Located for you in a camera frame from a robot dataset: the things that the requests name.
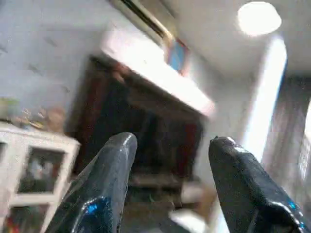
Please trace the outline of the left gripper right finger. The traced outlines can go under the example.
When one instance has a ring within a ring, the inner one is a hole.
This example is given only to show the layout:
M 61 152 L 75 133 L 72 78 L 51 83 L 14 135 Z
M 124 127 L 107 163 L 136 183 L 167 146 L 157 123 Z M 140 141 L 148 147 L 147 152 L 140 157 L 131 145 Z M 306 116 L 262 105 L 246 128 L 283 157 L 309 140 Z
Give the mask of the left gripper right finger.
M 209 143 L 209 162 L 231 233 L 309 233 L 311 223 L 253 154 L 231 137 Z

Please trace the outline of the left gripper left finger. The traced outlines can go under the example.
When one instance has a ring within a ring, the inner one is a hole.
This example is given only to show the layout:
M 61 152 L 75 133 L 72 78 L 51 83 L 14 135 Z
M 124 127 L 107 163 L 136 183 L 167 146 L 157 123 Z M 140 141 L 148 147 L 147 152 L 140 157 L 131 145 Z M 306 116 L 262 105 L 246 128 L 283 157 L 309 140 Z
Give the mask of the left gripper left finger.
M 48 233 L 118 233 L 137 138 L 124 132 L 109 138 L 71 182 Z

